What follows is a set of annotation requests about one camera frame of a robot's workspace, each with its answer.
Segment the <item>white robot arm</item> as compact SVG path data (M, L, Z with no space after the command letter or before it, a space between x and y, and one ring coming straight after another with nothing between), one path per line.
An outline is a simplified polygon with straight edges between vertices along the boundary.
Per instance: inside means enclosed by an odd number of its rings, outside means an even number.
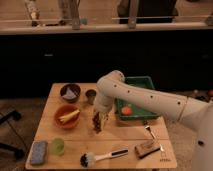
M128 85L119 70L102 76L96 86L94 114L99 116L100 126L112 110L115 99L179 121L197 132L192 171L213 171L213 102Z

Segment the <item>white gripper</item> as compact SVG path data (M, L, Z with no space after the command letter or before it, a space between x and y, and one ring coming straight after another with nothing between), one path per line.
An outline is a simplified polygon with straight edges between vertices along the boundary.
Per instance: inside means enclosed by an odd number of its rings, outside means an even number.
M95 122L106 121L108 119L109 112L110 112L110 107L109 106L102 105L100 103L95 103L94 104L93 120Z

